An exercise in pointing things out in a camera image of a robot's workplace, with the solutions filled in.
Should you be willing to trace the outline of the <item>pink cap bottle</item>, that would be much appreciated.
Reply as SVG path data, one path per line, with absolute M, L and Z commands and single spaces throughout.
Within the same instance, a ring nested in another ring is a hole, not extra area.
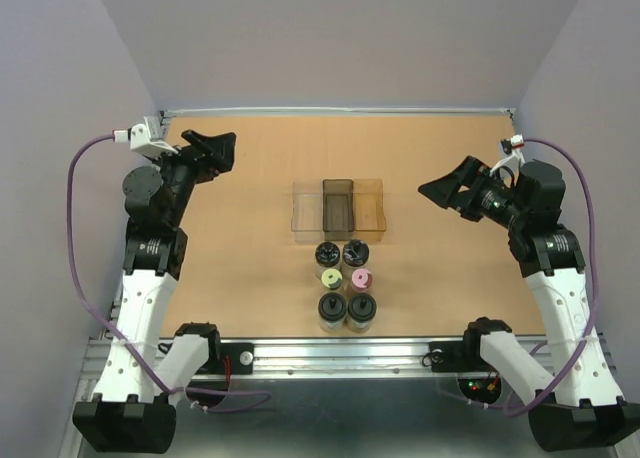
M 366 268 L 358 268 L 351 274 L 351 278 L 346 285 L 348 296 L 367 293 L 373 284 L 373 274 Z

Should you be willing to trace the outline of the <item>yellow cap bottle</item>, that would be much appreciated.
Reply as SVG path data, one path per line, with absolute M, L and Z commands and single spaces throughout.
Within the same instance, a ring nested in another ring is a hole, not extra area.
M 321 283 L 330 291 L 340 290 L 343 283 L 343 276 L 340 270 L 336 268 L 327 268 L 320 277 Z

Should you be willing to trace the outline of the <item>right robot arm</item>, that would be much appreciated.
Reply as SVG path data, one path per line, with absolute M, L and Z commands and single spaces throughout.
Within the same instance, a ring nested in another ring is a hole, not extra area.
M 561 171 L 532 161 L 506 185 L 468 156 L 451 173 L 419 186 L 441 208 L 466 220 L 488 218 L 508 245 L 531 290 L 553 360 L 547 371 L 502 320 L 481 317 L 459 342 L 436 351 L 434 371 L 495 370 L 522 402 L 537 444 L 547 452 L 613 446 L 639 429 L 639 406 L 624 397 L 604 357 L 593 313 L 594 286 L 573 232 L 560 224 L 566 185 Z

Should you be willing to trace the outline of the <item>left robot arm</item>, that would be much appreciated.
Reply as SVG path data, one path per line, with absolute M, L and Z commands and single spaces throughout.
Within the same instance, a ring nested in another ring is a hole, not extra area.
M 128 215 L 121 275 L 121 305 L 107 361 L 90 398 L 76 403 L 72 422 L 101 453 L 166 452 L 175 435 L 179 401 L 197 371 L 215 370 L 223 349 L 216 325 L 186 323 L 176 331 L 160 365 L 162 323 L 176 290 L 188 237 L 181 221 L 196 185 L 232 170 L 236 135 L 193 130 L 175 148 L 144 125 L 117 130 L 107 140 L 125 143 L 149 165 L 123 180 Z

